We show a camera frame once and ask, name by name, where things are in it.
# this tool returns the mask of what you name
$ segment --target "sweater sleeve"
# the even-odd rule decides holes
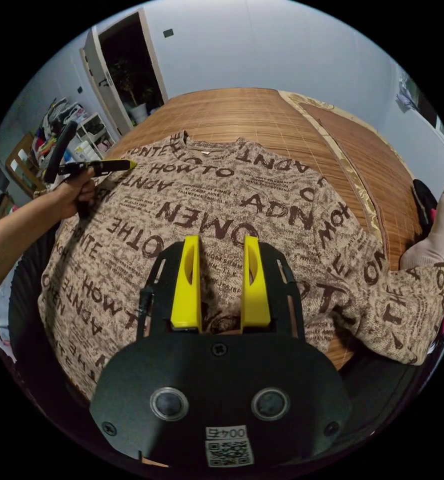
[[[319,185],[314,248],[344,299],[335,299],[332,316],[372,351],[422,364],[444,315],[444,262],[391,271],[381,242],[363,230],[326,180]]]

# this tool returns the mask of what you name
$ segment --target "sweater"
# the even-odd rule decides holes
[[[319,172],[244,138],[195,142],[186,131],[124,157],[138,166],[98,178],[90,218],[64,223],[38,301],[87,399],[111,356],[135,340],[140,288],[157,255],[195,234],[204,331],[240,326],[250,235],[285,254],[311,345],[326,353],[337,323],[380,355],[423,363],[444,315],[444,262],[391,272],[382,243]]]

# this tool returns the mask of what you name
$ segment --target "printed label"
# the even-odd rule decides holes
[[[205,438],[209,467],[253,465],[253,453],[245,425],[206,427]]]

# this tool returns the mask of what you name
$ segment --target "white shelf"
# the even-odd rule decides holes
[[[88,124],[89,122],[92,122],[93,120],[97,120],[96,123],[99,125],[102,125],[103,128],[93,135],[90,131],[88,131],[85,128],[85,125]],[[107,153],[110,151],[110,149],[113,147],[115,144],[112,136],[109,134],[107,127],[103,123],[102,119],[100,118],[100,115],[98,113],[94,113],[92,116],[88,117],[86,120],[83,120],[78,125],[77,128],[77,137],[80,139],[80,141],[84,142],[85,140],[88,141],[92,145],[92,148],[95,150],[95,152],[102,158],[104,159],[107,155]],[[106,137],[107,140],[110,142],[111,147],[107,151],[103,151],[100,148],[97,147],[96,142],[98,142],[102,137]]]

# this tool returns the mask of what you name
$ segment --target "gripper camera lens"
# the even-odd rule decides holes
[[[264,388],[252,400],[252,412],[260,420],[273,421],[282,418],[289,409],[288,395],[277,388]]]
[[[188,400],[176,388],[163,387],[152,394],[150,408],[158,418],[166,422],[175,422],[187,414]]]

